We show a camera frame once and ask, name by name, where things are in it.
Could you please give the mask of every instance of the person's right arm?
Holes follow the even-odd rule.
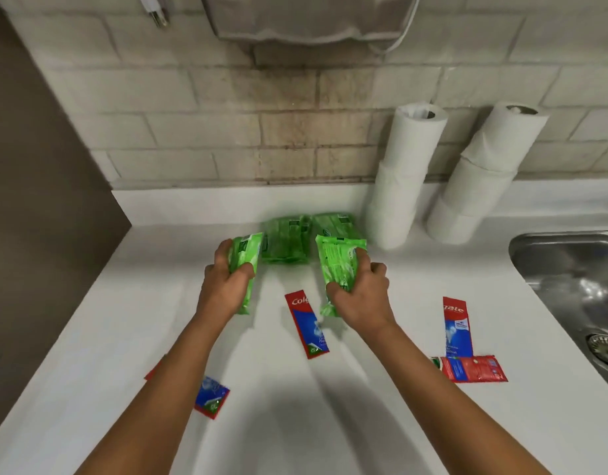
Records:
[[[347,325],[387,370],[420,427],[452,475],[549,472],[482,408],[452,383],[396,324],[387,298],[386,266],[357,248],[355,286],[336,283],[328,295]]]

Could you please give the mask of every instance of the sink drain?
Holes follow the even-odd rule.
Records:
[[[588,338],[588,348],[596,358],[608,365],[608,335],[591,335]]]

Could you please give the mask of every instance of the brown partition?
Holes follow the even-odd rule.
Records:
[[[129,228],[0,9],[0,424]]]

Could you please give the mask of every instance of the green packet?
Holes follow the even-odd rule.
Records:
[[[366,241],[317,235],[315,243],[322,263],[324,283],[337,282],[344,290],[352,290],[358,266],[355,251],[358,247],[365,249]],[[320,312],[324,317],[337,317],[337,310],[330,300]]]
[[[310,217],[284,216],[264,223],[262,261],[266,263],[308,263]]]
[[[262,232],[234,238],[234,243],[229,250],[229,273],[233,273],[239,266],[247,262],[253,265],[253,271],[258,272],[258,257],[260,255],[262,238]],[[242,301],[240,311],[238,311],[240,315],[249,315],[249,300],[251,299],[252,288],[253,279],[249,280],[247,293]]]
[[[355,218],[349,213],[322,213],[313,217],[317,232],[325,237],[363,238],[355,227]]]

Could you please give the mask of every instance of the hand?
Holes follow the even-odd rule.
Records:
[[[213,265],[205,267],[205,279],[194,316],[196,321],[213,329],[216,337],[240,309],[249,280],[256,276],[251,263],[244,263],[234,273],[229,273],[231,245],[231,239],[221,242],[214,254]]]
[[[356,249],[356,258],[358,268],[352,291],[348,293],[338,283],[330,282],[326,293],[341,318],[367,343],[381,329],[396,326],[396,321],[387,297],[387,267],[384,263],[371,263],[362,248]]]

